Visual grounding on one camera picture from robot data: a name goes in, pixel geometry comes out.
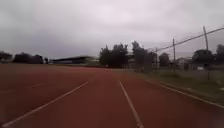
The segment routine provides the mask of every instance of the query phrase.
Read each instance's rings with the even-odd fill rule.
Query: red running track
[[[149,84],[133,75],[95,68],[22,68],[24,70],[8,73],[0,82],[2,127],[136,128],[136,117],[120,82],[145,128],[224,127],[223,109]],[[9,78],[26,84],[17,85]]]

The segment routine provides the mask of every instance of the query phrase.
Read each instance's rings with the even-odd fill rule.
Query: utility pole
[[[207,32],[205,26],[203,26],[203,31],[204,31],[204,37],[205,37],[205,43],[206,43],[206,50],[208,51],[208,37],[207,37]],[[207,62],[207,79],[210,80],[210,73],[209,73],[209,64]]]
[[[173,72],[176,72],[176,49],[175,49],[175,40],[173,38]]]
[[[158,66],[158,56],[157,56],[158,49],[156,48],[156,68],[155,73],[157,73],[157,66]]]

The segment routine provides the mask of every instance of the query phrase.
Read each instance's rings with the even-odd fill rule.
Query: overcast sky
[[[106,44],[164,47],[223,24],[224,0],[1,0],[0,50],[98,56]]]

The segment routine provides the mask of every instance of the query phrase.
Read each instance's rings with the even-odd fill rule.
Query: building
[[[52,60],[53,64],[97,65],[98,59],[91,56],[77,56]]]

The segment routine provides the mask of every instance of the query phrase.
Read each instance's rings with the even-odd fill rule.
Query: grass
[[[205,79],[197,79],[197,77],[183,77],[173,72],[157,74],[147,73],[145,75],[151,79],[167,83],[168,86],[172,86],[173,88],[193,93],[194,95],[213,102],[224,104],[224,91],[220,89],[223,85],[220,85],[215,80],[208,81]]]

